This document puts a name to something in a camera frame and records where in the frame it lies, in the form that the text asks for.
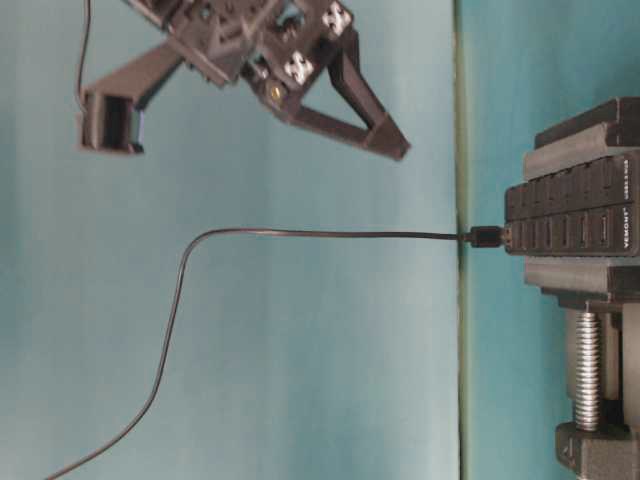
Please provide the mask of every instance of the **black bracket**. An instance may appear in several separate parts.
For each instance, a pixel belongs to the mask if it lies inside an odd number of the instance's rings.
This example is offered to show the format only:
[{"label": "black bracket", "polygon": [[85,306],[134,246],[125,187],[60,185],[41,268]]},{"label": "black bracket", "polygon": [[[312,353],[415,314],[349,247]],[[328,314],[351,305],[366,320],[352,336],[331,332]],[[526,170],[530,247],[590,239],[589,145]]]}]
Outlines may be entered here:
[{"label": "black bracket", "polygon": [[81,147],[125,155],[143,153],[143,111],[181,63],[182,57],[163,43],[86,87]]},{"label": "black bracket", "polygon": [[[360,71],[358,32],[350,29],[336,43],[320,43],[310,58],[318,73],[309,87],[291,91],[278,79],[261,79],[252,72],[246,77],[255,94],[282,121],[331,137],[396,160],[410,148],[409,142],[375,96]],[[320,72],[328,68],[331,83],[367,126],[367,129],[343,122],[302,103]]]}]

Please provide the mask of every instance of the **cable plug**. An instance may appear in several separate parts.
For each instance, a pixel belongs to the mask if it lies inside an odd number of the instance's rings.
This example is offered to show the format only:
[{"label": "cable plug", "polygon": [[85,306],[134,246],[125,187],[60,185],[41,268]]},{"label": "cable plug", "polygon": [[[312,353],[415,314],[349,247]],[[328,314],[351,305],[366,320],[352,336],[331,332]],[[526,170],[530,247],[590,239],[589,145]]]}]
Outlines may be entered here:
[{"label": "cable plug", "polygon": [[464,241],[473,248],[499,248],[505,243],[505,230],[502,227],[473,227],[465,234]]}]

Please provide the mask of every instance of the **screw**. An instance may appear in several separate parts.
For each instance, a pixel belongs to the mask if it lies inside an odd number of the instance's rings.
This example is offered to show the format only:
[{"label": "screw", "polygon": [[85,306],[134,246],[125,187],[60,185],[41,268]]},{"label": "screw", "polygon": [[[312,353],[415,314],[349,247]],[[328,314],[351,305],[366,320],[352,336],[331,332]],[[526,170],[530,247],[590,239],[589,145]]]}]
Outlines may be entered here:
[{"label": "screw", "polygon": [[284,98],[285,92],[280,85],[272,85],[269,89],[269,94],[272,100],[279,103]]}]

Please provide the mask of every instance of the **usb port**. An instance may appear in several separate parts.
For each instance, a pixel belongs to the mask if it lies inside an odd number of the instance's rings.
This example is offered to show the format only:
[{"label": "usb port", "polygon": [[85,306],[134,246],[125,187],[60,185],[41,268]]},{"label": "usb port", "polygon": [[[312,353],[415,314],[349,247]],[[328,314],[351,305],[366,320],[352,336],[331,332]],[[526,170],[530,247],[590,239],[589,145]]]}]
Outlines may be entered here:
[{"label": "usb port", "polygon": [[545,222],[545,240],[548,249],[551,249],[551,220],[547,219]]},{"label": "usb port", "polygon": [[569,246],[569,215],[562,217],[562,246]]},{"label": "usb port", "polygon": [[600,217],[600,243],[609,245],[609,214],[605,213]]},{"label": "usb port", "polygon": [[586,213],[580,215],[578,238],[580,238],[580,246],[586,248],[589,241],[589,215]]}]

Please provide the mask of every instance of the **brand logo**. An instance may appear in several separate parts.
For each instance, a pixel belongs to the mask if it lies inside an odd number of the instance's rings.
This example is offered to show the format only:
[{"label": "brand logo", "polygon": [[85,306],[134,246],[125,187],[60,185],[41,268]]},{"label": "brand logo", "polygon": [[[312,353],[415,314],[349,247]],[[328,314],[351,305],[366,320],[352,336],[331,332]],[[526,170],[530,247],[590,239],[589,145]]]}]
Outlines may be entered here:
[{"label": "brand logo", "polygon": [[631,216],[627,207],[622,209],[624,217],[624,249],[627,250],[631,246]]}]

